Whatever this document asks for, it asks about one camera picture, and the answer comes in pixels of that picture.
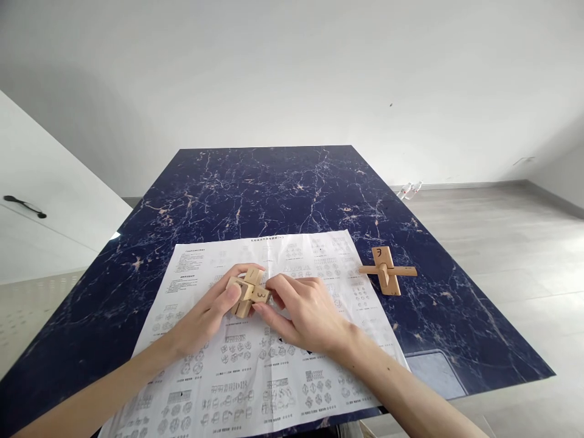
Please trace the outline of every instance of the marble tabletop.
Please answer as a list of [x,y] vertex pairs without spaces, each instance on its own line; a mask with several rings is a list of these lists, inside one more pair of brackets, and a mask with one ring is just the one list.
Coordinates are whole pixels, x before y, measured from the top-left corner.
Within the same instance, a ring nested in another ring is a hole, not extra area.
[[437,352],[464,394],[554,375],[352,146],[183,149],[0,382],[0,436],[130,358],[175,244],[343,229],[364,264],[389,245],[417,268],[399,297],[370,276],[406,356]]

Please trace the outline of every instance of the wrist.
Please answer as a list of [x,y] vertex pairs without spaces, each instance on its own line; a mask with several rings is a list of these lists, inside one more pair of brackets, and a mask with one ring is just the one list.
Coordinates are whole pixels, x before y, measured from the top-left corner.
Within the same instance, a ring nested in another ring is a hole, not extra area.
[[349,321],[344,321],[346,324],[344,330],[340,331],[339,343],[331,351],[327,353],[333,361],[339,365],[347,366],[356,354],[358,354],[359,345],[363,343],[365,333],[355,324]]
[[173,335],[174,333],[168,332],[151,345],[159,358],[159,365],[163,369],[186,356]]

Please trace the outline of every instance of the wooden puzzle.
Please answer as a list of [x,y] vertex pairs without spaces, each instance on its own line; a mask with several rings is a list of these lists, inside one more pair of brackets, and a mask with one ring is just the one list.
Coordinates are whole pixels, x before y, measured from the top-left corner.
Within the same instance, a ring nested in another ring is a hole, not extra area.
[[227,287],[237,283],[242,288],[239,301],[231,308],[231,313],[236,317],[245,318],[255,302],[268,302],[271,292],[260,286],[263,272],[257,268],[251,268],[244,278],[231,277],[229,279]]
[[413,266],[394,266],[391,252],[388,246],[376,246],[372,248],[375,266],[362,266],[361,274],[376,274],[379,277],[381,293],[384,295],[401,295],[397,276],[417,277],[418,272]]

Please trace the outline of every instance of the water bottle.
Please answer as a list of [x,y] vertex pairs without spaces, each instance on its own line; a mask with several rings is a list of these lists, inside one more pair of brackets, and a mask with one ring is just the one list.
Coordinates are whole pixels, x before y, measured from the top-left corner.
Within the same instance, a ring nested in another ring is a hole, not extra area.
[[405,184],[400,189],[399,193],[397,194],[397,197],[400,198],[400,199],[403,199],[403,197],[406,195],[406,193],[408,193],[411,189],[412,189],[412,183],[411,182]]
[[416,193],[422,188],[422,182],[419,181],[414,187],[412,187],[412,189],[408,192],[406,199],[410,200],[411,198],[413,198]]

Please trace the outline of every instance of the white cabinet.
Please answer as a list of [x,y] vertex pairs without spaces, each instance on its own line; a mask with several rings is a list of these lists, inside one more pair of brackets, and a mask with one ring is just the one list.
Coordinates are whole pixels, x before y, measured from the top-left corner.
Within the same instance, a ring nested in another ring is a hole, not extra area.
[[[6,195],[34,204],[47,217],[5,201]],[[0,210],[0,283],[87,267],[131,212],[2,92]]]

